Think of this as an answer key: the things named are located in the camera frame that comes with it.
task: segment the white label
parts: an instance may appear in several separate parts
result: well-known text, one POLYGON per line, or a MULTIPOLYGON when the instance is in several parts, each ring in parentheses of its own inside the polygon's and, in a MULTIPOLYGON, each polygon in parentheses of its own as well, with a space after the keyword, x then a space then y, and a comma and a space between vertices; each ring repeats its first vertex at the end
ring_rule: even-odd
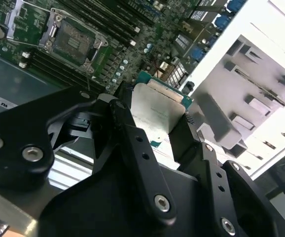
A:
POLYGON ((9 110, 16 107, 17 105, 0 97, 0 106, 9 110))

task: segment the screw hole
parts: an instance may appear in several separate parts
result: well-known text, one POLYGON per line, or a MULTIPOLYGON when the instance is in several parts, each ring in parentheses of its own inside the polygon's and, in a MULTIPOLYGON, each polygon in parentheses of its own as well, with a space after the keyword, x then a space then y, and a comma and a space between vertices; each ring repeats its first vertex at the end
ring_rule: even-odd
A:
POLYGON ((148 154, 143 153, 143 154, 142 154, 142 158, 144 158, 144 159, 149 159, 149 156, 148 156, 148 154))
POLYGON ((158 203, 163 207, 166 206, 166 202, 163 199, 159 199, 158 203))
POLYGON ((141 137, 139 137, 139 136, 136 137, 136 140, 139 141, 139 142, 143 142, 143 139, 141 137))
POLYGON ((225 189, 223 188, 223 186, 218 186, 218 188, 219 188, 219 190, 221 190, 222 192, 224 192, 225 191, 225 189))

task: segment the black component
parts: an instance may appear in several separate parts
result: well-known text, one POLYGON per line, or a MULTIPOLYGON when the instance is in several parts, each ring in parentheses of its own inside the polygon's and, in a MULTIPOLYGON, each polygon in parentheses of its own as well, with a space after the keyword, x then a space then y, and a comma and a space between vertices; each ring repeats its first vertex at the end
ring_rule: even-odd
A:
POLYGON ((109 59, 112 60, 112 61, 114 61, 114 60, 116 59, 116 56, 115 56, 115 55, 111 55, 111 56, 109 57, 109 59))
POLYGON ((239 225, 251 237, 285 236, 282 216, 245 171, 234 168, 235 164, 227 161, 222 168, 227 172, 239 225))
POLYGON ((27 12, 27 10, 22 7, 22 8, 20 9, 19 17, 24 18, 25 15, 26 15, 26 12, 27 12))
POLYGON ((107 61, 107 65, 112 66, 113 64, 114 64, 114 62, 112 60, 107 61))
POLYGON ((138 18, 149 26, 154 25, 155 16, 147 11, 144 6, 137 4, 132 0, 100 0, 100 2, 105 4, 111 11, 117 12, 121 18, 129 18, 129 20, 133 20, 133 22, 138 18))
POLYGON ((88 78, 69 68, 65 64, 53 58, 49 54, 35 50, 32 53, 30 72, 41 76, 45 80, 53 80, 55 83, 62 87, 68 86, 82 86, 83 88, 89 89, 95 93, 100 94, 104 91, 104 87, 98 83, 88 80, 88 78))
POLYGON ((104 69, 109 71, 111 69, 111 67, 109 65, 105 65, 104 69))
POLYGON ((216 12, 220 15, 225 15, 228 17, 233 17, 235 15, 234 12, 229 12, 227 11, 227 8, 225 6, 217 6, 217 5, 213 5, 213 6, 197 6, 195 8, 195 11, 208 11, 208 12, 216 12))
POLYGON ((186 115, 169 134, 179 171, 159 166, 131 115, 132 90, 123 82, 119 99, 96 100, 70 88, 0 114, 0 187, 37 189, 53 150, 78 136, 94 140, 93 175, 50 201, 38 236, 285 237, 285 220, 238 164, 218 166, 186 115), (43 158, 24 160, 27 146, 43 158))
POLYGON ((182 93, 185 95, 188 95, 189 93, 191 93, 194 90, 194 86, 195 84, 191 81, 188 81, 185 85, 185 87, 182 90, 182 93))
POLYGON ((102 73, 103 75, 107 75, 107 74, 108 74, 108 71, 105 70, 105 69, 103 69, 103 70, 101 71, 101 73, 102 73))
POLYGON ((87 58, 89 59, 90 62, 92 62, 95 59, 95 57, 97 56, 98 52, 99 52, 98 48, 91 48, 90 49, 90 51, 88 53, 88 56, 87 56, 87 58))
MULTIPOLYGON (((95 102, 96 94, 89 100, 75 96, 79 92, 75 88, 62 90, 0 113, 0 187, 32 190, 44 183, 54 162, 53 150, 63 144, 59 138, 63 120, 95 102), (16 136, 14 128, 20 127, 16 136), (22 152, 26 147, 40 148, 43 158, 39 162, 25 160, 22 152)), ((65 137, 65 142, 76 139, 68 134, 65 137)))
POLYGON ((165 16, 169 16, 170 15, 170 10, 168 8, 165 8, 162 13, 165 15, 165 16))

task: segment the black metal bracket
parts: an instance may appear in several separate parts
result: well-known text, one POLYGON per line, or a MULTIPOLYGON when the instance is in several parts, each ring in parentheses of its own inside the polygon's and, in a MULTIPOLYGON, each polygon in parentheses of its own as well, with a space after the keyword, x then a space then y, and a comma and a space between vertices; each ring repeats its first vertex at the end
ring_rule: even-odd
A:
POLYGON ((135 178, 149 217, 162 226, 172 225, 176 219, 175 203, 145 131, 136 127, 130 109, 124 102, 111 100, 109 107, 113 129, 107 145, 94 162, 94 172, 104 168, 113 150, 119 146, 123 162, 135 178), (164 205, 168 206, 168 210, 161 210, 156 206, 157 196, 166 199, 167 204, 164 205))
POLYGON ((211 218, 218 236, 236 235, 239 229, 226 172, 218 166, 216 153, 200 142, 195 126, 184 115, 169 134, 179 171, 196 177, 207 190, 211 218))
POLYGON ((222 168, 227 172, 239 224, 247 235, 285 236, 285 220, 243 168, 234 161, 227 161, 222 168))
POLYGON ((64 121, 95 101, 87 92, 70 88, 0 113, 0 187, 41 186, 54 162, 53 148, 64 121))

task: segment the black ram slot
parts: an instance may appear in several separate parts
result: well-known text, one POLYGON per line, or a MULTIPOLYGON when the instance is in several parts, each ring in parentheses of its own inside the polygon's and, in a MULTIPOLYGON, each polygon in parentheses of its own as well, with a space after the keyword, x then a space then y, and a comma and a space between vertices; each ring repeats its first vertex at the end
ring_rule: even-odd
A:
POLYGON ((63 6, 65 6, 67 8, 68 11, 70 11, 71 14, 79 16, 83 21, 93 24, 95 27, 99 28, 100 31, 112 36, 113 38, 115 38, 119 42, 123 43, 126 47, 130 46, 130 40, 123 38, 121 35, 119 35, 113 29, 106 27, 104 24, 102 24, 102 22, 100 22, 97 19, 89 16, 79 6, 76 6, 74 3, 71 3, 71 2, 66 2, 65 0, 60 0, 60 2, 63 6))
POLYGON ((137 17, 132 13, 126 11, 123 8, 118 7, 115 1, 99 0, 102 5, 117 15, 119 18, 123 19, 127 24, 133 26, 134 28, 139 25, 137 17))
POLYGON ((41 71, 42 74, 52 79, 56 78, 66 85, 79 85, 85 88, 89 86, 91 90, 96 93, 101 93, 104 90, 103 86, 91 80, 88 85, 88 79, 85 75, 78 73, 55 58, 40 51, 36 51, 33 55, 31 67, 41 71))
POLYGON ((138 32, 135 31, 137 25, 132 26, 131 24, 129 24, 129 22, 124 21, 123 18, 119 18, 117 15, 108 12, 105 8, 102 8, 101 6, 97 5, 97 3, 95 3, 94 1, 85 1, 85 4, 101 13, 104 17, 108 18, 114 24, 119 25, 120 28, 126 30, 131 36, 136 36, 138 34, 138 32))
POLYGON ((39 67, 44 72, 47 72, 49 75, 52 75, 53 77, 60 78, 61 80, 66 81, 66 82, 72 82, 73 84, 76 84, 82 87, 87 87, 86 82, 81 81, 81 80, 75 80, 74 78, 70 77, 70 75, 65 73, 64 71, 59 72, 48 62, 42 62, 42 61, 39 61, 38 59, 35 59, 32 62, 32 65, 39 67))
POLYGON ((132 8, 126 1, 124 0, 100 0, 104 3, 107 7, 109 7, 112 11, 120 12, 120 11, 127 11, 127 14, 130 13, 133 17, 137 17, 142 22, 146 23, 149 26, 153 26, 154 22, 141 14, 138 10, 132 8))
POLYGON ((42 75, 44 75, 47 78, 51 78, 51 79, 55 80, 60 85, 67 86, 67 87, 69 87, 69 86, 80 86, 79 83, 75 83, 71 80, 63 79, 62 77, 58 77, 58 75, 56 73, 54 74, 54 73, 49 72, 48 69, 45 68, 44 65, 41 65, 37 61, 33 61, 30 64, 30 69, 37 71, 38 73, 41 73, 42 75))
POLYGON ((97 12, 96 10, 92 9, 87 3, 83 3, 80 0, 76 0, 76 2, 79 3, 80 7, 86 11, 88 15, 91 15, 95 19, 102 22, 105 27, 110 27, 114 31, 116 31, 119 35, 123 35, 123 37, 128 38, 129 41, 133 40, 133 37, 130 35, 130 33, 124 31, 122 28, 120 28, 116 22, 113 22, 111 20, 106 19, 102 14, 97 12))

